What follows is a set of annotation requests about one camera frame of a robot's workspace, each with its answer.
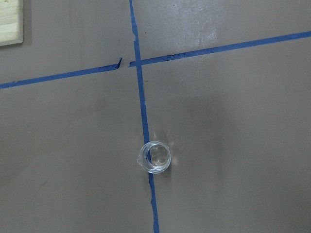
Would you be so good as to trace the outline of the clear glass cup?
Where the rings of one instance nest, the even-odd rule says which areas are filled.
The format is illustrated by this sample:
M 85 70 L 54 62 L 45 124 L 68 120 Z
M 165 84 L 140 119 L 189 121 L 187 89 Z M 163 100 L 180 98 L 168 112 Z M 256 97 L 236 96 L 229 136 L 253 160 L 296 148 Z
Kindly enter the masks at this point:
M 159 141 L 146 143 L 139 151 L 137 164 L 151 174 L 164 172 L 171 164 L 170 147 Z

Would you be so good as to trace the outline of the wooden cutting board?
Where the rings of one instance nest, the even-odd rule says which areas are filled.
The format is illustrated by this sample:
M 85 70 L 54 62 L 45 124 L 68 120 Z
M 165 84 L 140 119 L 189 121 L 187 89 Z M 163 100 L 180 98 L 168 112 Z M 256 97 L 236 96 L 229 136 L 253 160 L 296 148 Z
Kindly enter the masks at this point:
M 24 40 L 24 1 L 0 1 L 0 45 L 8 46 Z

